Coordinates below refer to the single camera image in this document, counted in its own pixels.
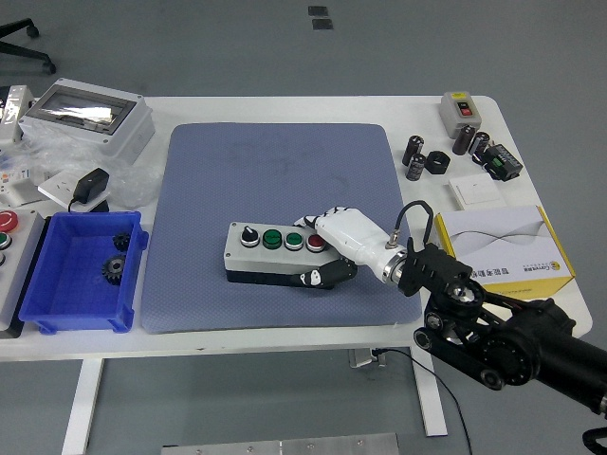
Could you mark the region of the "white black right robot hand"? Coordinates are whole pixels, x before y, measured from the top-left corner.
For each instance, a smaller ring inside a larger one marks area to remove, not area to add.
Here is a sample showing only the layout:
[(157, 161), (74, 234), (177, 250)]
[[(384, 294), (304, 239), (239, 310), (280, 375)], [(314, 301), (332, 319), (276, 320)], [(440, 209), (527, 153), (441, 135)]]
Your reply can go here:
[(367, 266), (381, 282), (392, 278), (396, 266), (406, 258), (395, 234), (386, 233), (358, 209), (334, 207), (318, 216), (305, 216), (295, 225), (313, 229), (340, 254), (340, 258), (289, 282), (307, 288), (330, 288), (354, 278), (360, 265)]

